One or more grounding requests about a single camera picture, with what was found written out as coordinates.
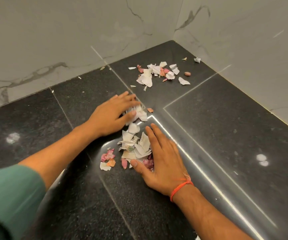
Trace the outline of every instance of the person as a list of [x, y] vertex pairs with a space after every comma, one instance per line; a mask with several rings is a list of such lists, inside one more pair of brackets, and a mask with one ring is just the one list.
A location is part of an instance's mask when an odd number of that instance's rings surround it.
[[[93, 140], [121, 130], [132, 120], [136, 115], [134, 111], [120, 115], [140, 104], [135, 98], [135, 94], [129, 95], [128, 92], [115, 95], [99, 105], [85, 123], [59, 141], [17, 165], [0, 169], [0, 240], [21, 238], [46, 191], [67, 165]], [[167, 139], [156, 125], [151, 124], [151, 127], [147, 126], [146, 132], [154, 155], [154, 172], [138, 160], [130, 161], [146, 184], [172, 197], [202, 240], [251, 239], [192, 184], [184, 184], [174, 194], [178, 185], [183, 183], [182, 178], [189, 176], [176, 144]]]

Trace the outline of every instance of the green sleeve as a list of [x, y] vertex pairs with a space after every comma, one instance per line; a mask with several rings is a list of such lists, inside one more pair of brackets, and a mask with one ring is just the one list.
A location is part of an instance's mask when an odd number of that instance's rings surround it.
[[0, 239], [20, 239], [46, 193], [43, 179], [29, 167], [0, 169]]

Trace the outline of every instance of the wall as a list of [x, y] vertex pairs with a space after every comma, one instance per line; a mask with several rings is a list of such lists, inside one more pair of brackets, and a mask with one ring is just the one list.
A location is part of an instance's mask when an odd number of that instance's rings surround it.
[[183, 0], [174, 40], [288, 124], [288, 0]]
[[173, 38], [182, 0], [0, 0], [0, 105]]

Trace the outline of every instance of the red string wristband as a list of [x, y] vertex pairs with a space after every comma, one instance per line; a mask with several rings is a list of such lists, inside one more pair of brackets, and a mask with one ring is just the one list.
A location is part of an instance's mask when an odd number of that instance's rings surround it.
[[170, 201], [171, 201], [171, 202], [173, 202], [173, 196], [174, 196], [174, 194], [176, 194], [176, 193], [177, 193], [184, 185], [186, 185], [186, 184], [191, 184], [191, 185], [194, 186], [194, 184], [193, 184], [192, 181], [190, 181], [190, 180], [187, 180], [187, 181], [185, 181], [184, 183], [178, 185], [178, 186], [173, 190], [173, 192], [170, 194]]

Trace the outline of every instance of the pile of paper scraps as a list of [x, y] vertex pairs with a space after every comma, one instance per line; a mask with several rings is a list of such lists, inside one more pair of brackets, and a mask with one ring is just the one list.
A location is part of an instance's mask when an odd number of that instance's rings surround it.
[[[154, 160], [152, 155], [152, 150], [150, 149], [150, 142], [148, 136], [142, 132], [141, 139], [139, 139], [135, 134], [139, 133], [139, 125], [134, 123], [137, 119], [145, 122], [147, 121], [147, 114], [141, 107], [138, 105], [125, 111], [125, 113], [130, 112], [131, 110], [136, 110], [136, 116], [134, 117], [133, 121], [129, 123], [129, 127], [127, 131], [122, 131], [122, 141], [119, 141], [117, 144], [122, 145], [119, 148], [120, 150], [124, 150], [121, 164], [124, 169], [127, 168], [127, 162], [130, 162], [132, 159], [137, 159], [138, 161], [142, 162], [148, 169], [151, 171], [154, 170]], [[107, 153], [102, 154], [101, 156], [101, 163], [100, 169], [101, 170], [110, 170], [112, 167], [115, 166], [116, 161], [114, 160], [115, 155], [114, 149], [107, 149]]]
[[[200, 63], [201, 59], [200, 58], [194, 58], [194, 61], [197, 63]], [[177, 67], [176, 64], [172, 64], [169, 65], [170, 69], [164, 68], [167, 65], [167, 63], [165, 61], [162, 61], [159, 65], [147, 65], [147, 69], [142, 68], [141, 65], [137, 65], [136, 67], [129, 67], [128, 69], [132, 70], [132, 69], [138, 69], [138, 71], [141, 73], [138, 75], [138, 79], [136, 80], [139, 84], [145, 85], [144, 87], [144, 91], [146, 91], [147, 87], [151, 87], [153, 85], [152, 82], [152, 74], [154, 74], [154, 76], [158, 76], [158, 77], [165, 77], [165, 79], [163, 80], [163, 82], [167, 81], [167, 80], [173, 80], [175, 79], [175, 75], [179, 74], [179, 69]], [[184, 72], [185, 76], [190, 76], [191, 73], [190, 72]], [[190, 82], [184, 80], [182, 77], [178, 78], [178, 81], [180, 82], [180, 84], [182, 85], [189, 85]]]

